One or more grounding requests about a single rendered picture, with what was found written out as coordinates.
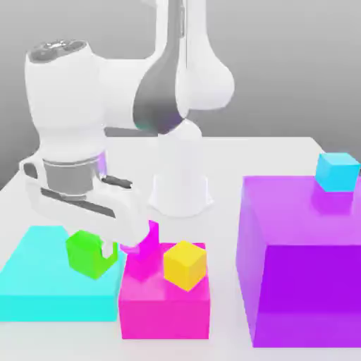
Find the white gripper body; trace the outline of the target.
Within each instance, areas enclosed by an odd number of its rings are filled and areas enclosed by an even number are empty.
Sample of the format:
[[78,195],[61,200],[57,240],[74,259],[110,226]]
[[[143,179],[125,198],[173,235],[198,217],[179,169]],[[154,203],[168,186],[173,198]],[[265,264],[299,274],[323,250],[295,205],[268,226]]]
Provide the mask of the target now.
[[84,195],[65,195],[26,180],[32,208],[67,231],[87,231],[105,242],[136,246],[149,233],[145,208],[136,190],[95,180]]

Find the small green cube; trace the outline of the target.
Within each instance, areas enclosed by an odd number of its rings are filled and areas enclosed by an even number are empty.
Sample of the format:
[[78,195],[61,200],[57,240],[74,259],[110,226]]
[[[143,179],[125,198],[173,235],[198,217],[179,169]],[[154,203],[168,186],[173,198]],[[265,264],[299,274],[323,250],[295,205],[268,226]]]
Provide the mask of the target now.
[[117,244],[112,244],[109,257],[102,254],[102,239],[87,231],[77,231],[66,240],[70,267],[77,272],[98,279],[118,261]]

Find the small magenta cube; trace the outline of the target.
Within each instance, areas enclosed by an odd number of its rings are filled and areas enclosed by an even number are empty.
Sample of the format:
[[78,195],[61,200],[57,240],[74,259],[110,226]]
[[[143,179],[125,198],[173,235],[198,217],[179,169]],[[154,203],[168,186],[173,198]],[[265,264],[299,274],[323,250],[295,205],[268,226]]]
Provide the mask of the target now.
[[149,233],[146,238],[133,248],[120,245],[120,250],[126,254],[123,277],[145,281],[159,268],[161,256],[159,224],[149,221]]

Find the small yellow cube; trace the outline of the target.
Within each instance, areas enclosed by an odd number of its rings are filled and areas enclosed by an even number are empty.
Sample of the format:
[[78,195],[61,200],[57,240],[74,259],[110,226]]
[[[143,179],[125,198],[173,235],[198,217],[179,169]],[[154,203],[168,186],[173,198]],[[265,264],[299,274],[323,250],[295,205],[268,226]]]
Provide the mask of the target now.
[[164,253],[164,278],[179,288],[192,290],[207,273],[207,252],[198,245],[180,241]]

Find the small cyan cube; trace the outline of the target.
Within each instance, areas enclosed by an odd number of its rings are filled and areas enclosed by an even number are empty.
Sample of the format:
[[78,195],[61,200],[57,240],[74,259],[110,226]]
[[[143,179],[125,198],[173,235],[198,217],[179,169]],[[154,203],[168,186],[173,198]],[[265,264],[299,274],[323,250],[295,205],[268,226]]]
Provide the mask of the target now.
[[353,192],[361,164],[346,152],[319,155],[315,180],[325,192]]

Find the large cyan box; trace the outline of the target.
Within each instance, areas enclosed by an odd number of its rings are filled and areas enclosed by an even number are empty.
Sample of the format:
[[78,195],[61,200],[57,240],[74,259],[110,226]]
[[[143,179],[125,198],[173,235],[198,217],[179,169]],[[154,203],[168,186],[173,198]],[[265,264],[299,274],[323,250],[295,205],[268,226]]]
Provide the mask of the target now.
[[61,226],[31,226],[0,271],[0,322],[114,322],[126,256],[93,280],[68,263]]

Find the large magenta box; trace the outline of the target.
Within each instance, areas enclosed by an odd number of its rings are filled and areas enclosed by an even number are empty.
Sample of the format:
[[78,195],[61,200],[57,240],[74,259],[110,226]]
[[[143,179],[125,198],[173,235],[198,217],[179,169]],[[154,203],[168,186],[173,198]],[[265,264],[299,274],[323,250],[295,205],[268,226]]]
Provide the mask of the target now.
[[124,339],[208,339],[209,277],[185,291],[164,278],[163,255],[173,246],[161,243],[158,270],[143,282],[124,278],[118,297]]

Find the large purple box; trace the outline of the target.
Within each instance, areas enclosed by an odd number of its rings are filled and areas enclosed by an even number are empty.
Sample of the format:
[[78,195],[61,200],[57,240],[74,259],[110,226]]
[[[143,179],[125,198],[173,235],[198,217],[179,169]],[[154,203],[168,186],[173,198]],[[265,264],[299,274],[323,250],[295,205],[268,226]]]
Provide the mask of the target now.
[[243,179],[236,268],[256,348],[361,348],[361,178]]

